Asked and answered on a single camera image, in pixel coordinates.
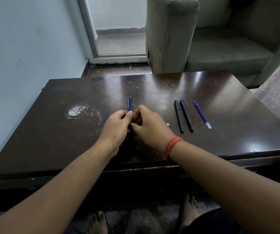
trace person's right arm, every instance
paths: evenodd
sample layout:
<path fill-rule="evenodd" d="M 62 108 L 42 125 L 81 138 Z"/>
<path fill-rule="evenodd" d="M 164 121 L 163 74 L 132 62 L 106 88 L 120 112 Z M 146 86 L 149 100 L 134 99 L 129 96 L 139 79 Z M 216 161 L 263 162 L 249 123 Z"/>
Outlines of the person's right arm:
<path fill-rule="evenodd" d="M 141 105 L 131 126 L 154 149 L 165 151 L 176 135 L 161 116 Z M 280 233 L 280 184 L 234 165 L 185 141 L 170 158 L 181 166 L 245 230 Z"/>

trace bare foot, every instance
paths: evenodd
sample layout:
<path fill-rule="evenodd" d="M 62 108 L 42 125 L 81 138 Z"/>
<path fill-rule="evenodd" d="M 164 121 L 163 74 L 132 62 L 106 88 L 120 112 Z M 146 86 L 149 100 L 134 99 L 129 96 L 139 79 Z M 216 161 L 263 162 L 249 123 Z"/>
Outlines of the bare foot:
<path fill-rule="evenodd" d="M 88 225 L 89 234 L 108 234 L 105 214 L 99 211 L 90 220 Z"/>
<path fill-rule="evenodd" d="M 194 196 L 186 195 L 184 197 L 184 203 L 180 209 L 182 209 L 181 213 L 181 223 L 179 227 L 179 233 L 181 230 L 189 226 L 198 216 L 200 216 L 200 211 L 197 208 L 197 201 L 195 200 Z"/>

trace pen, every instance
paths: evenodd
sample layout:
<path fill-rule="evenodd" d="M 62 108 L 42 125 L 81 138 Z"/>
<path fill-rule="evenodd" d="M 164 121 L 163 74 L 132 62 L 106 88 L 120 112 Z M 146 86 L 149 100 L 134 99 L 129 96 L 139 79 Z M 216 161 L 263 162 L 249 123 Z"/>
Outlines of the pen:
<path fill-rule="evenodd" d="M 179 123 L 179 127 L 180 127 L 180 132 L 184 133 L 184 129 L 183 129 L 183 125 L 182 125 L 182 120 L 181 120 L 181 115 L 180 115 L 179 103 L 176 100 L 174 104 L 175 104 L 175 110 L 176 110 L 177 119 L 178 119 L 178 123 Z"/>
<path fill-rule="evenodd" d="M 182 108 L 183 114 L 185 116 L 186 122 L 188 123 L 188 126 L 190 128 L 190 131 L 193 132 L 194 131 L 193 125 L 191 123 L 191 120 L 190 120 L 190 117 L 189 117 L 189 114 L 188 114 L 188 110 L 186 110 L 185 101 L 184 100 L 180 100 L 180 104 L 181 104 L 181 108 Z"/>
<path fill-rule="evenodd" d="M 131 97 L 128 97 L 127 102 L 128 102 L 128 111 L 133 111 L 133 101 Z"/>
<path fill-rule="evenodd" d="M 198 106 L 197 102 L 194 102 L 194 105 L 197 108 L 201 118 L 203 119 L 203 121 L 207 125 L 208 129 L 211 129 L 211 126 L 209 125 L 209 122 L 207 121 L 206 117 L 204 116 L 204 114 L 203 114 L 202 110 L 200 109 L 200 107 Z"/>

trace gray sofa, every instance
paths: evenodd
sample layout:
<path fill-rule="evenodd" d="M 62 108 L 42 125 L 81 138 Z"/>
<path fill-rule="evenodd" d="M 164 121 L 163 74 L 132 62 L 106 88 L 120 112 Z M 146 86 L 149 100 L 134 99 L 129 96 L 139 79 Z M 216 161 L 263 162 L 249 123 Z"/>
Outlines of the gray sofa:
<path fill-rule="evenodd" d="M 146 54 L 152 71 L 229 70 L 247 87 L 280 65 L 280 0 L 147 0 Z"/>

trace red thread bracelet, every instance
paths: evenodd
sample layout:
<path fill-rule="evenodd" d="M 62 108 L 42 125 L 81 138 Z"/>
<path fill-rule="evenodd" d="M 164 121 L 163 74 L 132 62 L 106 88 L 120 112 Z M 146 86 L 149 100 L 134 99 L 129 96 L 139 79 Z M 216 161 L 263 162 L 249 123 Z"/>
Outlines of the red thread bracelet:
<path fill-rule="evenodd" d="M 173 147 L 181 140 L 183 140 L 181 137 L 176 136 L 171 141 L 169 141 L 169 143 L 168 143 L 168 145 L 165 149 L 166 158 L 168 158 L 168 156 L 169 156 L 171 150 L 173 149 Z"/>

